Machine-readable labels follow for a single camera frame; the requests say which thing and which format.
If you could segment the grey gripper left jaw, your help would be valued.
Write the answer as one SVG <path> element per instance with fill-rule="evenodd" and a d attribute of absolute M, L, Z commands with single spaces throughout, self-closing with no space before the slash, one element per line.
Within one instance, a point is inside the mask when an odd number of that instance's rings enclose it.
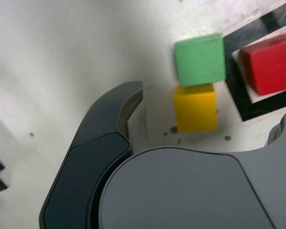
<path fill-rule="evenodd" d="M 39 215 L 42 229 L 97 229 L 102 190 L 133 155 L 127 122 L 143 99 L 141 81 L 111 89 L 89 108 Z"/>

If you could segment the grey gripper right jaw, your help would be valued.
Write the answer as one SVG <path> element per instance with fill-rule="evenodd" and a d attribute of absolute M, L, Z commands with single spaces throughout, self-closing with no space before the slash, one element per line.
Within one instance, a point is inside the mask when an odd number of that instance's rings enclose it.
<path fill-rule="evenodd" d="M 235 153 L 159 147 L 110 175 L 102 229 L 286 229 L 286 114 L 280 135 Z"/>

